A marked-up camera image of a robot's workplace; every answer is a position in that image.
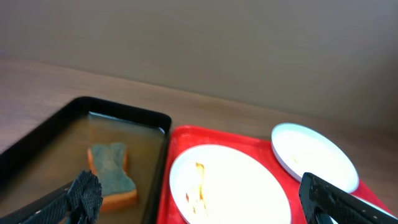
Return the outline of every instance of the red tray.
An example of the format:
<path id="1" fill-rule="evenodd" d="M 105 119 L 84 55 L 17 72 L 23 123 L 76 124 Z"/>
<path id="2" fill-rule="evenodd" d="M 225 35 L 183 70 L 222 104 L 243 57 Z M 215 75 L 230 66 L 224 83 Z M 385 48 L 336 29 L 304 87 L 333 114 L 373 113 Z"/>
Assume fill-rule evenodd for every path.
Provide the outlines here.
<path id="1" fill-rule="evenodd" d="M 270 141 L 199 128 L 196 126 L 181 126 L 174 130 L 170 140 L 157 224 L 185 223 L 170 193 L 169 173 L 173 161 L 179 154 L 193 146 L 201 144 L 219 144 L 232 147 L 260 162 L 272 175 L 274 175 L 285 191 L 292 212 L 292 224 L 307 223 L 299 199 L 300 182 L 296 181 L 279 165 L 272 152 Z M 353 192 L 353 195 L 363 198 L 390 212 L 362 180 L 359 181 L 359 187 Z"/>

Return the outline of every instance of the white plate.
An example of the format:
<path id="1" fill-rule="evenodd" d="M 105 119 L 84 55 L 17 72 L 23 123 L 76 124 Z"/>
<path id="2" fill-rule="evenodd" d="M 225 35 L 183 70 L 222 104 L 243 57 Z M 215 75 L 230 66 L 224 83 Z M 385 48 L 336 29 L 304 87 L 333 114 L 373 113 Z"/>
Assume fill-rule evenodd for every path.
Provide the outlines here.
<path id="1" fill-rule="evenodd" d="M 278 124 L 272 130 L 272 150 L 283 168 L 298 181 L 311 172 L 351 193 L 359 177 L 348 157 L 329 139 L 299 124 Z"/>
<path id="2" fill-rule="evenodd" d="M 205 167 L 205 218 L 194 214 L 186 198 L 195 181 L 196 162 Z M 230 147 L 201 145 L 183 152 L 172 165 L 170 189 L 190 224 L 291 222 L 289 201 L 275 177 L 255 159 Z"/>
<path id="3" fill-rule="evenodd" d="M 397 219 L 396 217 L 394 217 L 394 216 L 391 215 L 390 213 L 386 212 L 385 210 L 381 209 L 381 208 L 378 207 L 377 205 L 374 205 L 374 204 L 368 202 L 367 200 L 361 199 L 361 198 L 359 198 L 359 197 L 357 197 L 357 196 L 355 196 L 355 195 L 353 195 L 353 196 L 356 197 L 357 199 L 360 199 L 360 200 L 363 201 L 364 203 L 366 203 L 366 204 L 372 206 L 373 208 L 379 210 L 380 212 L 382 212 L 382 213 L 384 213 L 384 214 L 387 214 L 387 215 L 391 216 L 392 218 Z M 332 217 L 330 217 L 330 218 L 331 218 L 331 221 L 333 222 L 333 224 L 338 224 L 334 219 L 332 219 Z"/>

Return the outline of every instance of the table surface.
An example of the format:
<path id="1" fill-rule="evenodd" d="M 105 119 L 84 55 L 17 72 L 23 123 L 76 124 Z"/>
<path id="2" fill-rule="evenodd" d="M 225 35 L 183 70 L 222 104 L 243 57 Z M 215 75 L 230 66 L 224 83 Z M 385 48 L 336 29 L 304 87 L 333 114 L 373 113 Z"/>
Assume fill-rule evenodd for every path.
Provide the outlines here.
<path id="1" fill-rule="evenodd" d="M 360 178 L 398 215 L 398 140 L 393 135 L 12 57 L 0 57 L 0 152 L 78 96 L 160 111 L 172 117 L 173 127 L 192 124 L 260 139 L 270 139 L 279 123 L 306 125 L 339 146 Z"/>

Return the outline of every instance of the gray wall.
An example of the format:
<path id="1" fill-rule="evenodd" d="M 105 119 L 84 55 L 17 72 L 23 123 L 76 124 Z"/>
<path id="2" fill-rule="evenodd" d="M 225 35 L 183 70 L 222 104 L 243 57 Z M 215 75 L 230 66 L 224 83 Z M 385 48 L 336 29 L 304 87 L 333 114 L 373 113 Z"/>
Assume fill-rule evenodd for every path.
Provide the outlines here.
<path id="1" fill-rule="evenodd" d="M 0 32 L 4 54 L 365 126 L 398 123 L 396 0 L 2 0 Z"/>

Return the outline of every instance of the black tray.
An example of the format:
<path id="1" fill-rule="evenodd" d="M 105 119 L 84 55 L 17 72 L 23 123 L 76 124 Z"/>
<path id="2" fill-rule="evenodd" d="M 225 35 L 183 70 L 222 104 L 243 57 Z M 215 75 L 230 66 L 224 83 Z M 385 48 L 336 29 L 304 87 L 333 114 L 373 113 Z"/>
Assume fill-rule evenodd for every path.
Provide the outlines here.
<path id="1" fill-rule="evenodd" d="M 139 201 L 100 213 L 97 223 L 155 223 L 171 122 L 154 111 L 88 96 L 74 99 L 0 155 L 0 217 L 88 169 L 86 150 L 92 144 L 122 141 Z"/>

